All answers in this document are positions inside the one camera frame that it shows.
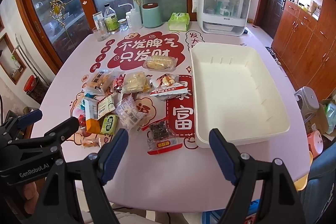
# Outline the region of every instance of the green tissue pack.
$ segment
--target green tissue pack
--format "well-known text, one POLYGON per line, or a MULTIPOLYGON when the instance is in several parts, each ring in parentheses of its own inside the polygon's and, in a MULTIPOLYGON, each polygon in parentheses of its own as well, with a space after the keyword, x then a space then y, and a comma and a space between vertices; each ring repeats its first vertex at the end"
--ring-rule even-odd
POLYGON ((190 16, 188 13, 172 13, 169 21, 168 27, 170 31, 183 31, 188 30, 190 22, 190 16))

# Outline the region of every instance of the small glass jar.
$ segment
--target small glass jar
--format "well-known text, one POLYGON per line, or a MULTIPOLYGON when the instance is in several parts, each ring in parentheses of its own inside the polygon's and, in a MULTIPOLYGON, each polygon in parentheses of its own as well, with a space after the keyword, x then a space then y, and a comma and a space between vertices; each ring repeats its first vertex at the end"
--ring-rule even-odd
POLYGON ((118 20, 120 31, 126 31, 128 29, 126 18, 118 20))

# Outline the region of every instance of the brown lid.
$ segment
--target brown lid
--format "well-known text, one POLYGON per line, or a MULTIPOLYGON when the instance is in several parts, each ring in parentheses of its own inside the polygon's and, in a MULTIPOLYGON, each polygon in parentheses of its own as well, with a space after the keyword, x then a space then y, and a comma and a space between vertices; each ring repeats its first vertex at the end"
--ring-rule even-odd
POLYGON ((151 8, 155 8, 155 7, 158 7, 158 6, 159 5, 156 2, 153 2, 153 3, 144 4, 142 6, 142 8, 144 8, 144 9, 151 9, 151 8))

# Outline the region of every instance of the table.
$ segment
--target table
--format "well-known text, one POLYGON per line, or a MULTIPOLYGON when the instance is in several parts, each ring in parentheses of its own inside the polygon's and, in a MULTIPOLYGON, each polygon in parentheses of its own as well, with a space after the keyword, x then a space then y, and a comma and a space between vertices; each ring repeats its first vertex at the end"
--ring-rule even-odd
MULTIPOLYGON (((51 84, 40 108, 43 118, 34 125, 32 137, 43 136, 69 118, 72 112, 75 113, 73 105, 76 98, 80 96, 88 76, 98 67, 120 66, 127 72, 139 71, 144 70, 141 65, 148 55, 177 57, 179 65, 174 73, 182 75, 181 80, 188 86, 189 94, 171 99, 167 105, 146 94, 137 97, 136 103, 142 111, 148 112, 148 120, 155 121, 165 117, 166 112, 171 113, 173 107, 193 108, 189 53, 193 45, 197 42, 248 45, 258 51, 273 77, 290 118, 290 129, 270 141, 242 145, 238 149, 257 160, 281 158, 293 180, 307 174, 310 169, 308 143, 300 109, 283 72, 261 42, 250 32, 240 37, 206 34, 197 22, 192 22, 189 29, 188 32, 172 32, 165 23, 155 29, 140 29, 141 37, 128 30, 103 42, 97 42, 93 34, 89 35, 71 54, 51 84)), ((162 74, 147 73, 153 77, 162 74)), ((188 119, 193 121, 192 111, 189 114, 188 119)), ((171 123, 177 121, 176 115, 173 119, 171 123)), ((179 123, 184 124, 184 129, 180 131, 184 136, 183 147, 161 155, 147 154, 146 136, 142 131, 132 130, 129 133, 129 144, 116 174, 104 188, 111 202, 164 212, 202 212, 226 207, 233 186, 224 179, 211 149, 202 149, 195 144, 193 125, 179 123)), ((77 146, 73 141, 63 143, 62 148, 67 162, 81 160, 99 150, 77 146)), ((81 182, 76 182, 76 185, 82 188, 81 182)), ((254 199, 259 198, 261 187, 262 183, 257 182, 254 199)))

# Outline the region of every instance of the finger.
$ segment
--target finger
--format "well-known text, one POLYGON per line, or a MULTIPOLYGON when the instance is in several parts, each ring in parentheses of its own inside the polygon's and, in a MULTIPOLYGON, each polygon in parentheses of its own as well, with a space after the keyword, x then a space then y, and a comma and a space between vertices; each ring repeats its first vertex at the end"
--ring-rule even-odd
POLYGON ((28 214, 33 214, 35 210, 35 206, 37 203, 37 200, 39 199, 39 193, 35 192, 34 196, 27 200, 25 203, 25 210, 28 214))
POLYGON ((33 198, 36 192, 37 192, 37 189, 36 189, 35 182, 28 183, 23 187, 23 193, 26 199, 33 198))

